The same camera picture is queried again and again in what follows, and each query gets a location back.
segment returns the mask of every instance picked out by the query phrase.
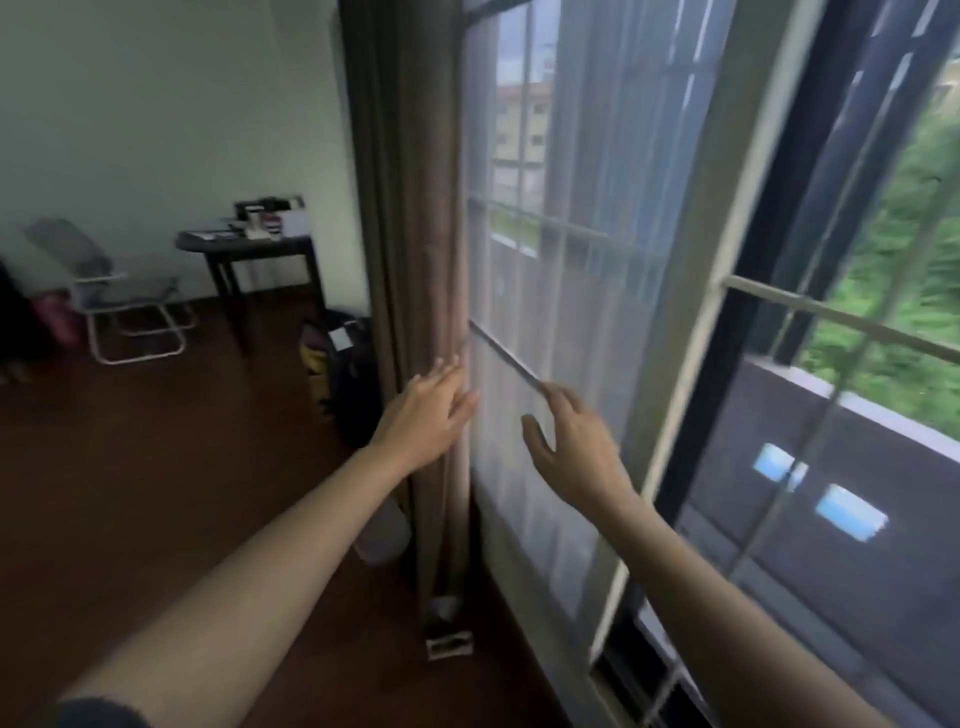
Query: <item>sky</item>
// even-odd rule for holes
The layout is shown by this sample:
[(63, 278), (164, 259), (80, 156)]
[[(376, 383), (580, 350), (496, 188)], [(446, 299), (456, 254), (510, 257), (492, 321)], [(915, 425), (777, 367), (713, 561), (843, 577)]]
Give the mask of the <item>sky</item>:
[[(543, 80), (544, 69), (556, 58), (557, 34), (560, 29), (561, 0), (535, 0), (534, 43), (531, 53), (530, 80)], [(498, 85), (519, 84), (523, 80), (523, 39), (526, 32), (527, 6), (523, 5), (499, 16), (496, 82)]]

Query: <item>table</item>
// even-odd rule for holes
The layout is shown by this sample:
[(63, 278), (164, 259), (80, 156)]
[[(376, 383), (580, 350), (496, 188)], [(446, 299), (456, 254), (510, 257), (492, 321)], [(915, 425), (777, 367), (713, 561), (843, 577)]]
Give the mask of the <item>table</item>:
[(181, 232), (177, 235), (176, 246), (188, 253), (202, 253), (206, 258), (206, 265), (210, 269), (213, 284), (217, 287), (217, 296), (223, 303), (233, 338), (244, 354), (250, 353), (251, 347), (247, 335), (247, 302), (233, 272), (233, 263), (238, 260), (302, 255), (310, 277), (310, 286), (313, 288), (317, 319), (321, 325), (326, 321), (324, 285), (320, 280), (313, 239), (309, 235), (284, 237), (279, 240), (248, 240), (239, 235), (204, 240), (189, 232)]

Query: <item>sleeve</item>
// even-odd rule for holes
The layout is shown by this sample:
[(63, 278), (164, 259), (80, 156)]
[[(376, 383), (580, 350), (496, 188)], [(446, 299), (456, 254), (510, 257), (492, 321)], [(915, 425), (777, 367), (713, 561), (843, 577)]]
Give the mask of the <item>sleeve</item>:
[(65, 700), (45, 718), (42, 728), (151, 728), (133, 708), (103, 697)]

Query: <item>left hand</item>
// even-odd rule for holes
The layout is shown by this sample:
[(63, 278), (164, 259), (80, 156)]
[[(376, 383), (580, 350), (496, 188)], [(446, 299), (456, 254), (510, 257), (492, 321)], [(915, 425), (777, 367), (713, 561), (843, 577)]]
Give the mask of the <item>left hand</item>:
[(414, 376), (387, 406), (371, 447), (397, 462), (403, 477), (450, 449), (476, 414), (480, 394), (463, 391), (466, 377), (459, 357), (437, 359), (430, 374)]

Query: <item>white sheer curtain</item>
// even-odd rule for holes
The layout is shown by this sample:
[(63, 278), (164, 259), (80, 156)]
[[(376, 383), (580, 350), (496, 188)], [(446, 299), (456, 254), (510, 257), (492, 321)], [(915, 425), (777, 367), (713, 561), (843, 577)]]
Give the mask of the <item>white sheer curtain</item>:
[(557, 379), (623, 436), (733, 5), (533, 0), (468, 30), (474, 480), (572, 620), (597, 534), (519, 417), (546, 424), (532, 382)]

